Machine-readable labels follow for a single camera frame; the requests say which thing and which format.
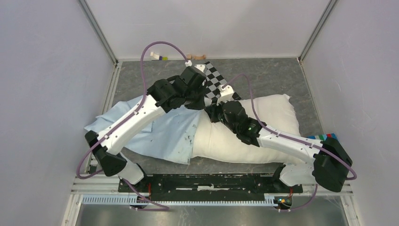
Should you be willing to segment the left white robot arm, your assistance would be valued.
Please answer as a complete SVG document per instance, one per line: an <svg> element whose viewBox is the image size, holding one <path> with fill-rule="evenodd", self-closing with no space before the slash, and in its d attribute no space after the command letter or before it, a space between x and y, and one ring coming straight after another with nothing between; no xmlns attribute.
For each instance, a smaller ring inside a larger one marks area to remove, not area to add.
<svg viewBox="0 0 399 226"><path fill-rule="evenodd" d="M206 71L204 64L187 66L180 75L160 79L151 85L141 101L111 126L98 133L89 131L85 138L107 177L117 175L137 192L148 186L145 172L121 154L123 147L143 128L173 109L185 106L205 108Z"/></svg>

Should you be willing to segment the light blue pillowcase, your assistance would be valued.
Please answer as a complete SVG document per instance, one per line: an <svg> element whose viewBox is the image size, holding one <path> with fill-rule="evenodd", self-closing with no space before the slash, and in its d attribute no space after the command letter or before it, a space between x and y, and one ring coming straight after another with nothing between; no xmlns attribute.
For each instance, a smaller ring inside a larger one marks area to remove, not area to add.
<svg viewBox="0 0 399 226"><path fill-rule="evenodd" d="M119 101L84 129L100 132L131 108L135 108L141 99L142 96L138 96L129 101ZM201 113L202 111L189 110L183 106L172 110L148 124L125 145L125 148L144 156L189 164Z"/></svg>

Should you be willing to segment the white pillow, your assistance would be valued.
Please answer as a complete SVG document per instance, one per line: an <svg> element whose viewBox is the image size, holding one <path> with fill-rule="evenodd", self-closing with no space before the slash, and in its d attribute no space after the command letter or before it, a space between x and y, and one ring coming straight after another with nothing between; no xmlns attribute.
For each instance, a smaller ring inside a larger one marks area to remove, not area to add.
<svg viewBox="0 0 399 226"><path fill-rule="evenodd" d="M298 136L299 123L289 99L286 94L255 98L255 112L267 125ZM206 112L199 116L192 156L230 163L302 163L281 151L242 143L225 125L212 123Z"/></svg>

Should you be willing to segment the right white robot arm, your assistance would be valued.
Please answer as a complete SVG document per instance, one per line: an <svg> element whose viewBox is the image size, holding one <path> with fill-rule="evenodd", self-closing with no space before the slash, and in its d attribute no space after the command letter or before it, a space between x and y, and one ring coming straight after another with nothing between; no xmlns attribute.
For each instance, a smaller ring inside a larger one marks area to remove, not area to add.
<svg viewBox="0 0 399 226"><path fill-rule="evenodd" d="M211 122L220 122L246 145L270 148L302 161L279 167L272 187L284 192L289 187L315 183L331 192L340 192L345 181L356 179L352 159L334 137L325 140L299 137L249 117L238 101L212 104L205 108Z"/></svg>

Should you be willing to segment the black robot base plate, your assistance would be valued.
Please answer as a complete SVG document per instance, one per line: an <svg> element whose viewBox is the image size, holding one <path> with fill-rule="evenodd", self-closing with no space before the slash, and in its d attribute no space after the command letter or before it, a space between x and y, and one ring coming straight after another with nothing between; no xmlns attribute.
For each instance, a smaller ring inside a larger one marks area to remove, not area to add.
<svg viewBox="0 0 399 226"><path fill-rule="evenodd" d="M152 201L262 201L265 194L302 193L271 174L150 174L134 185Z"/></svg>

